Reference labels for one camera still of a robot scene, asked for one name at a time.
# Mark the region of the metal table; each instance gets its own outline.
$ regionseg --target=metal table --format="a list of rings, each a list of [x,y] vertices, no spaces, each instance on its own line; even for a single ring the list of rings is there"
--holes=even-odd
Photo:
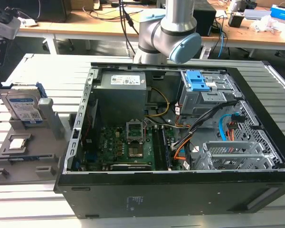
[[[12,82],[43,84],[60,116],[76,113],[91,62],[126,62],[127,57],[26,54],[9,77]],[[192,65],[236,67],[285,134],[285,80],[256,61],[192,60]],[[10,128],[0,100],[0,146]],[[0,186],[0,227],[285,227],[285,195],[255,214],[78,220],[54,183]]]

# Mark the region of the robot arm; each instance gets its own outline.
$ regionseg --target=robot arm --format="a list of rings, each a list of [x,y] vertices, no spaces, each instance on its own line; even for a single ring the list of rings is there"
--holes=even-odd
[[[166,0],[166,10],[148,9],[141,14],[135,63],[163,64],[189,61],[200,49],[193,17],[194,0]]]

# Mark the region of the black box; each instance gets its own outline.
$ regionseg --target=black box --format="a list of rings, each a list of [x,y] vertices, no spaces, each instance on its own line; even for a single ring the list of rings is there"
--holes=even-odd
[[[217,11],[207,0],[196,0],[193,16],[197,21],[196,32],[202,37],[208,37]]]
[[[228,24],[230,27],[239,28],[241,26],[244,16],[231,14]]]
[[[16,8],[38,21],[65,22],[71,13],[70,0],[0,0],[0,7]]]

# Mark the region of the motherboard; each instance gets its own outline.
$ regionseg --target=motherboard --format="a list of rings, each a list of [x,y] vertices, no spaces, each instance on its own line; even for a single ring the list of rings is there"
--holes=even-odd
[[[86,171],[167,170],[172,166],[170,145],[174,141],[170,127],[143,127],[137,120],[126,126],[104,126],[98,149],[86,150],[82,167]]]

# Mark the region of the blue drive latch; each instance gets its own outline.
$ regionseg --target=blue drive latch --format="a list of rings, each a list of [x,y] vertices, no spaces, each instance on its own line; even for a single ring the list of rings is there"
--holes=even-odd
[[[208,92],[210,88],[206,85],[206,79],[198,70],[187,70],[186,81],[191,91]]]

